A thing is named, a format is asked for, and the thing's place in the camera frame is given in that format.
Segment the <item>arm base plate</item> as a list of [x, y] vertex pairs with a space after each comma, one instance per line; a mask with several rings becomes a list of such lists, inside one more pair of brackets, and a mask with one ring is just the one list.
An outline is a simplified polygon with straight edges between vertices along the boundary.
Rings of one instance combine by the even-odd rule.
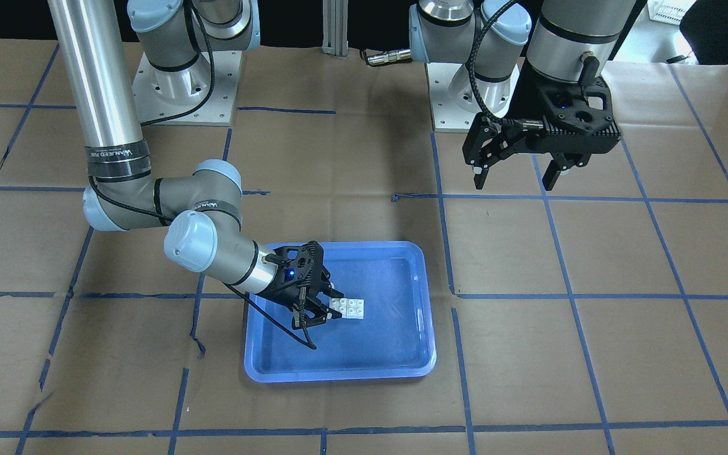
[[464, 64], [427, 63], [433, 131], [467, 133], [478, 106]]
[[206, 100], [197, 111], [187, 116], [165, 121], [178, 126], [231, 126], [235, 95], [240, 80], [243, 52], [237, 50], [214, 52], [215, 81], [211, 84], [209, 55], [190, 68], [165, 72], [154, 68], [147, 56], [142, 56], [133, 80], [134, 104], [141, 122], [167, 118], [190, 111]]

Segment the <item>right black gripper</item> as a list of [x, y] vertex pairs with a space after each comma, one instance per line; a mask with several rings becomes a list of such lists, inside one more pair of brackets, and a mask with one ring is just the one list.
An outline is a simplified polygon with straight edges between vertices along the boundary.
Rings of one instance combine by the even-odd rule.
[[295, 309], [303, 303], [304, 307], [298, 310], [298, 329], [307, 329], [344, 316], [318, 298], [319, 293], [329, 299], [345, 297], [330, 281], [330, 273], [324, 266], [324, 249], [318, 242], [281, 246], [263, 256], [262, 260], [275, 265], [276, 270], [272, 281], [261, 291], [261, 296], [288, 309]]

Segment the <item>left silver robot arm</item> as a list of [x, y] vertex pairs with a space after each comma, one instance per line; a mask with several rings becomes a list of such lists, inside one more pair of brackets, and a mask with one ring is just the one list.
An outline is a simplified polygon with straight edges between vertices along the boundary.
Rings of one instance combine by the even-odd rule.
[[633, 1], [418, 1], [408, 14], [414, 61], [457, 64], [453, 94], [473, 112], [462, 146], [474, 185], [517, 154], [547, 154], [542, 184], [621, 141], [602, 72]]

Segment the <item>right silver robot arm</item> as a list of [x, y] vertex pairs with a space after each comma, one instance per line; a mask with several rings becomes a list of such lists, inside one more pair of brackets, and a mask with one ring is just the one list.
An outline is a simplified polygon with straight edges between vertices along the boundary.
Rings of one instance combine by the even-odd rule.
[[86, 141], [83, 211], [93, 229], [165, 226], [171, 261], [239, 296], [288, 308], [295, 329], [344, 317], [319, 298], [342, 293], [332, 287], [317, 242], [270, 250], [242, 233], [241, 176], [234, 166], [208, 159], [187, 178], [153, 177], [112, 3], [51, 1], [49, 7]]

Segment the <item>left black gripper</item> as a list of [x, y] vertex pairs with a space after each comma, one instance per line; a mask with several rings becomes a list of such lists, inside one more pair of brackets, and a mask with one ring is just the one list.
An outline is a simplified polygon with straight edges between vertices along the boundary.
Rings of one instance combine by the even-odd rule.
[[[582, 87], [549, 80], [525, 63], [507, 116], [493, 122], [477, 113], [471, 122], [462, 152], [477, 190], [495, 164], [517, 153], [538, 153], [552, 154], [542, 176], [544, 190], [552, 191], [561, 174], [588, 164], [587, 154], [606, 154], [622, 138], [609, 84], [601, 76]], [[518, 120], [543, 121], [543, 128], [524, 131]]]

